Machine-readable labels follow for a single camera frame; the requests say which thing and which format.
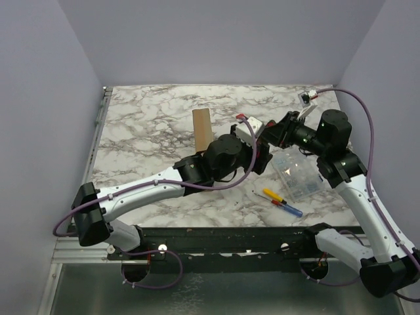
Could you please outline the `black front mounting rail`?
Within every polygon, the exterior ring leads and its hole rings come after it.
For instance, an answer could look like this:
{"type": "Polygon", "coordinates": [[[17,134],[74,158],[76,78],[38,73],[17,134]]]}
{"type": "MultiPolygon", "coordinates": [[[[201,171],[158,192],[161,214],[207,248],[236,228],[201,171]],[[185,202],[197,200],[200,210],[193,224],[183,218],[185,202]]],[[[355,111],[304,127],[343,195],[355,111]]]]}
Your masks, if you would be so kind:
{"type": "Polygon", "coordinates": [[[130,272],[300,272],[324,278],[328,259],[305,227],[143,228],[138,249],[116,248],[110,261],[130,272]]]}

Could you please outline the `blue red handled screwdriver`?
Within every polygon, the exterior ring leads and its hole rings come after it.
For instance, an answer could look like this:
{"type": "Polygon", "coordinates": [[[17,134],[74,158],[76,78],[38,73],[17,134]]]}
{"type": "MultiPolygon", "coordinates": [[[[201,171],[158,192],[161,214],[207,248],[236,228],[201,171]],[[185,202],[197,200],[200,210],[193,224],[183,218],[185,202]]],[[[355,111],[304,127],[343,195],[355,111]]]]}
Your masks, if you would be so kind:
{"type": "Polygon", "coordinates": [[[277,200],[274,200],[274,199],[269,199],[268,197],[264,197],[264,196],[262,196],[262,195],[260,195],[260,194],[258,194],[256,192],[253,192],[253,193],[256,196],[261,197],[261,198],[265,199],[266,201],[269,201],[270,203],[272,203],[276,207],[284,210],[285,212],[287,212],[287,213],[289,213],[289,214],[291,214],[291,215],[293,215],[295,217],[301,218],[303,216],[303,212],[300,211],[300,210],[298,210],[298,209],[296,209],[296,208],[294,208],[293,206],[290,206],[290,205],[288,205],[286,203],[281,203],[281,202],[279,202],[277,200]]]}

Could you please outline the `clear plastic parts box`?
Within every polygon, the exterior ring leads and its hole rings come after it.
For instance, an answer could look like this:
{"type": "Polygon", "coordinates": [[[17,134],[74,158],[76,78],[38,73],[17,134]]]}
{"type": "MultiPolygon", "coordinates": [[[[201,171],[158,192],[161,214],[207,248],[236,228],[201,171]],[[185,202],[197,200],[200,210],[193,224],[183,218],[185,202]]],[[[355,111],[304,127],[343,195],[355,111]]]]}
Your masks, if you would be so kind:
{"type": "Polygon", "coordinates": [[[290,148],[279,151],[274,154],[271,163],[293,201],[301,201],[325,189],[309,157],[298,150],[290,148]]]}

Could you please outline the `yellow handled screwdriver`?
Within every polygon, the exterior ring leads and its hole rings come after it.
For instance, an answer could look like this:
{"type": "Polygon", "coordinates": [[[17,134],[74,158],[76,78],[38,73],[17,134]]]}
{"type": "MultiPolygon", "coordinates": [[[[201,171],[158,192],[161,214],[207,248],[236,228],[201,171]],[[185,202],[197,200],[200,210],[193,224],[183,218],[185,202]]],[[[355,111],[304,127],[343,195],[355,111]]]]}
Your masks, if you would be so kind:
{"type": "Polygon", "coordinates": [[[271,191],[268,188],[264,188],[262,190],[262,192],[269,198],[271,198],[272,200],[276,200],[280,203],[287,203],[281,196],[279,196],[277,193],[271,191]]]}

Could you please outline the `aluminium frame rail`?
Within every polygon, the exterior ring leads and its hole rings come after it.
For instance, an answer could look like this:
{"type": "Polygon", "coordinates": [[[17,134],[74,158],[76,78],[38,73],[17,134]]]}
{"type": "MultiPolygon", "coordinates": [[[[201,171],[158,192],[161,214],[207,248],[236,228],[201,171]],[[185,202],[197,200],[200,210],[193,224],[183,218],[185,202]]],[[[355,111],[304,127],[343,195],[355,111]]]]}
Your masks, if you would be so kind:
{"type": "MultiPolygon", "coordinates": [[[[113,87],[103,87],[104,93],[102,100],[99,104],[98,115],[95,121],[95,130],[91,148],[88,154],[87,164],[83,172],[82,184],[90,181],[93,174],[93,167],[95,164],[96,155],[98,153],[98,146],[100,137],[104,128],[106,115],[109,108],[109,103],[113,91],[113,87]]],[[[52,264],[70,264],[70,263],[97,263],[106,260],[107,245],[105,243],[99,243],[90,247],[81,247],[77,236],[75,235],[75,223],[74,218],[69,217],[61,225],[65,228],[65,232],[70,236],[59,237],[56,240],[56,245],[52,254],[52,264]]]]}

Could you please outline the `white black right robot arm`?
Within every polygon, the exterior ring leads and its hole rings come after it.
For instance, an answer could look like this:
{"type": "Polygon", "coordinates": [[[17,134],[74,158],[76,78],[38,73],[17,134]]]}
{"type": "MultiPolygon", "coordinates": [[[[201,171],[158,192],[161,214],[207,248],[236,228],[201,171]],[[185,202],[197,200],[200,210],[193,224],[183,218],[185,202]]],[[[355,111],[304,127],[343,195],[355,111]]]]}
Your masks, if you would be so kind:
{"type": "Polygon", "coordinates": [[[306,230],[301,248],[310,257],[326,252],[339,259],[380,298],[419,280],[419,250],[367,186],[368,170],[347,147],[351,130],[347,115],[340,110],[324,111],[317,129],[307,127],[298,112],[288,112],[281,121],[270,121],[259,138],[279,148],[296,145],[317,156],[319,172],[353,212],[370,246],[364,247],[320,223],[306,230]]]}

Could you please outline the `red black utility knife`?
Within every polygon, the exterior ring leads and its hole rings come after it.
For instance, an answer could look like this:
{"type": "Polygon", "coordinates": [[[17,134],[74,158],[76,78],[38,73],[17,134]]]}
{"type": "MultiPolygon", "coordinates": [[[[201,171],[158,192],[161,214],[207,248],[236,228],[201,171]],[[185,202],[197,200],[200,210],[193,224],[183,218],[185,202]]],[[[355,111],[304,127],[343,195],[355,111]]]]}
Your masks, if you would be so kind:
{"type": "Polygon", "coordinates": [[[264,129],[263,129],[263,132],[262,133],[264,133],[268,128],[274,126],[275,124],[276,124],[276,122],[273,119],[271,119],[270,121],[268,121],[266,123],[266,125],[264,126],[264,129]]]}

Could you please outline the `brown cardboard express box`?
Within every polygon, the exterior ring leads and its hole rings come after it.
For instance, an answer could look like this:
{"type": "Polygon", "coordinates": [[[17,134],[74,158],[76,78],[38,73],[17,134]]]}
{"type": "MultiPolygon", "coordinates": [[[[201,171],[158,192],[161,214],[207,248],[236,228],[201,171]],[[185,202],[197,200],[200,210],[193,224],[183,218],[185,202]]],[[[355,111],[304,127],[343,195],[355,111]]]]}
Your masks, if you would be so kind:
{"type": "Polygon", "coordinates": [[[213,141],[209,108],[192,110],[196,152],[205,151],[213,141]]]}

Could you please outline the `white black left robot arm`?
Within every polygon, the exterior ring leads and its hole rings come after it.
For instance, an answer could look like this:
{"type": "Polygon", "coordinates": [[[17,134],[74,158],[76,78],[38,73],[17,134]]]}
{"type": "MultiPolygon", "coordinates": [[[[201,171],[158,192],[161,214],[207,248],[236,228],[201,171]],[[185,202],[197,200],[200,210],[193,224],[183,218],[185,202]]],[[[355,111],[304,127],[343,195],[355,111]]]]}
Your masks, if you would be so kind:
{"type": "Polygon", "coordinates": [[[215,190],[215,183],[239,168],[260,175],[272,159],[269,150],[262,142],[247,144],[235,135],[222,135],[205,151],[184,157],[148,178],[108,188],[83,184],[72,204],[80,246],[106,242],[131,259],[141,257],[145,243],[139,228],[121,222],[120,216],[158,201],[215,190]]]}

